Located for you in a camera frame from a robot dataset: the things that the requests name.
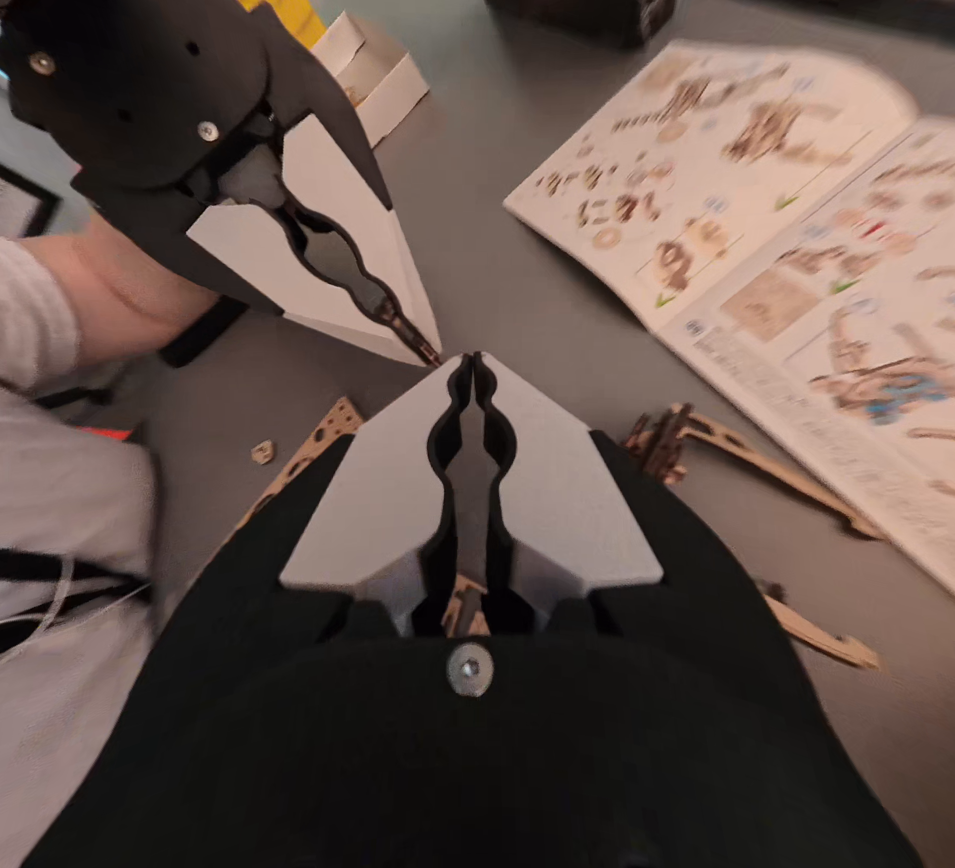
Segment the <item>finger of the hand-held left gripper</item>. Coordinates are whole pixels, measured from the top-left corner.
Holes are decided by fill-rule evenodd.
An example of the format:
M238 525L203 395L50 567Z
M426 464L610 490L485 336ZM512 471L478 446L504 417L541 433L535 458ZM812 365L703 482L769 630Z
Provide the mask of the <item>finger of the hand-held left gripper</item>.
M436 316L361 127L361 168L311 112L284 136L283 183L309 283L287 319L402 363L439 363Z
M362 241L370 246L369 277L386 293L384 321L308 268L280 223L261 207L210 208L187 236L276 304L286 320L402 364L435 364L435 315L393 212Z

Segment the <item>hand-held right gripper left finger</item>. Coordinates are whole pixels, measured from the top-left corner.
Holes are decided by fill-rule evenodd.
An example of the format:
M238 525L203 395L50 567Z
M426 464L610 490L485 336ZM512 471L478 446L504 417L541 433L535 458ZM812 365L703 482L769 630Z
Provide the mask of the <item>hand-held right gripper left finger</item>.
M455 497L469 354L447 361L352 435L280 575L283 588L380 603L397 632L440 627L457 574Z

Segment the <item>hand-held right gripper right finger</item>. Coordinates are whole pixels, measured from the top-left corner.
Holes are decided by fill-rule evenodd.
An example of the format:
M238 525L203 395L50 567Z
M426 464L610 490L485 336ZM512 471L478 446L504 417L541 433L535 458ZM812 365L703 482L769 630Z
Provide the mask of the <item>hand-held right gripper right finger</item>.
M598 590L661 583L587 424L487 352L476 355L476 402L495 464L482 602L492 634L532 633Z

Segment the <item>person's left forearm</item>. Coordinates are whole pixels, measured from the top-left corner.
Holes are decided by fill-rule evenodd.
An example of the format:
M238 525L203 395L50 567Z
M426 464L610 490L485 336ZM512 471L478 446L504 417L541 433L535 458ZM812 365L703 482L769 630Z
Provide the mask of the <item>person's left forearm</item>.
M65 285L26 241L1 246L1 399L6 407L89 372L80 321Z

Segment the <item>laser-cut wooden parts sheet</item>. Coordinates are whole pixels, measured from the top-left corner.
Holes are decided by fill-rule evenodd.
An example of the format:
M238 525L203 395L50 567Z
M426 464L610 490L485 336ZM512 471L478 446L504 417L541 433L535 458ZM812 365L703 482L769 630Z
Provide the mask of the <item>laser-cut wooden parts sheet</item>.
M245 593L278 584L279 575L328 490L363 420L346 399L319 423L231 536L200 571Z

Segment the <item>wooden mechanical model assembly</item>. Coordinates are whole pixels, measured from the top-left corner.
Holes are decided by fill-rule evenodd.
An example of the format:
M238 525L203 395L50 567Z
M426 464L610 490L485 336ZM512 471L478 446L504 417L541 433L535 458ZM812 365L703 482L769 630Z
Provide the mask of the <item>wooden mechanical model assembly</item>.
M705 416L690 404L671 405L657 421L653 421L649 414L642 415L625 440L624 448L636 458L644 473L667 484L675 484L686 475L681 460L684 445L690 440L709 444L747 463L761 474L838 515L858 536L868 540L887 540L875 524L817 481L786 468L774 458L762 455L743 436ZM760 583L759 586L770 611L791 639L855 669L885 670L877 652L861 641L832 635L796 613L786 603L780 585ZM447 638L488 636L490 628L482 610L485 595L486 589L481 584L465 575L457 575L441 621L443 635Z

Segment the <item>person's left hand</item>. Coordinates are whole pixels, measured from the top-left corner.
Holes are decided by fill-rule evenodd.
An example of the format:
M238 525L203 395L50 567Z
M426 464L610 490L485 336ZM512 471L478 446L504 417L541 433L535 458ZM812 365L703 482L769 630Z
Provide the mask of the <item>person's left hand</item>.
M83 355L111 362L161 350L183 336L220 296L169 271L102 217L75 243L89 290L76 298Z

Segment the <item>white cardboard box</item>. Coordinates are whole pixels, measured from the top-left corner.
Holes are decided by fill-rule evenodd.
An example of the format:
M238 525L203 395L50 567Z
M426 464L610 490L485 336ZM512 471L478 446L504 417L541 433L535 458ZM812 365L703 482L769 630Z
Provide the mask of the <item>white cardboard box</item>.
M311 50L333 76L376 148L430 92L412 54L375 23L343 11Z

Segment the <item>black framed object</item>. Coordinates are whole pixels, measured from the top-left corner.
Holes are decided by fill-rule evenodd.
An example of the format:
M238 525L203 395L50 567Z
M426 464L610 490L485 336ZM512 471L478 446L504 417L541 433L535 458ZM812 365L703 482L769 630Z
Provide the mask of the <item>black framed object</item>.
M1 238L40 237L50 231L62 198L1 165Z

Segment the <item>person's grey clothing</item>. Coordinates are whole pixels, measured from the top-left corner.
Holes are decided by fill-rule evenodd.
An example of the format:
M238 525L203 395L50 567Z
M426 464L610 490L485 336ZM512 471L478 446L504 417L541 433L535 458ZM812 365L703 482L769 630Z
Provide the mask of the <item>person's grey clothing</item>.
M152 643L153 463L2 384L2 866L20 866L99 756Z

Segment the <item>illustrated instruction booklet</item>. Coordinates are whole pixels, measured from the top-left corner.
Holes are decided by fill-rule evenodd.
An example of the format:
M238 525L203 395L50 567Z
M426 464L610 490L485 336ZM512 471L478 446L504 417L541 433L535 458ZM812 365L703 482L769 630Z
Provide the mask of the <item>illustrated instruction booklet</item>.
M843 55L677 40L503 207L953 591L953 118Z

